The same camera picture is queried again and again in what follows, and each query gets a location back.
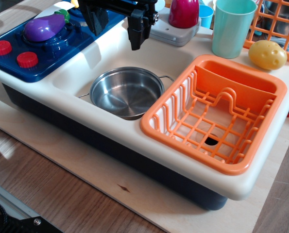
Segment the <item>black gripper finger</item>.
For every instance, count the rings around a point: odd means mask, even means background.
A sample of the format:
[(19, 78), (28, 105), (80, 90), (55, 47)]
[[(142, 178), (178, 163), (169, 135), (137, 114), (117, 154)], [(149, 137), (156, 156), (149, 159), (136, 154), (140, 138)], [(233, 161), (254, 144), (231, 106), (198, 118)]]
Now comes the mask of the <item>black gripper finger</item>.
[(133, 10), (128, 17), (128, 37), (132, 50), (139, 50), (142, 43), (149, 38), (150, 21), (143, 10)]
[(91, 32), (100, 35), (109, 22), (107, 10), (94, 5), (80, 5), (80, 10)]

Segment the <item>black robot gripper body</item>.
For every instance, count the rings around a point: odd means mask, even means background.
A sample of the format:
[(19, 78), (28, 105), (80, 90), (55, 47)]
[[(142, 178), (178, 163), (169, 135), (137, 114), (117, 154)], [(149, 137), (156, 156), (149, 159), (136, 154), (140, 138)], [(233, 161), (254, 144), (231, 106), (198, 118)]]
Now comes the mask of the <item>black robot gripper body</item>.
[(155, 10), (155, 0), (80, 0), (80, 5), (94, 5), (108, 11), (129, 17), (133, 10), (143, 10), (149, 18), (150, 25), (158, 21), (158, 12)]

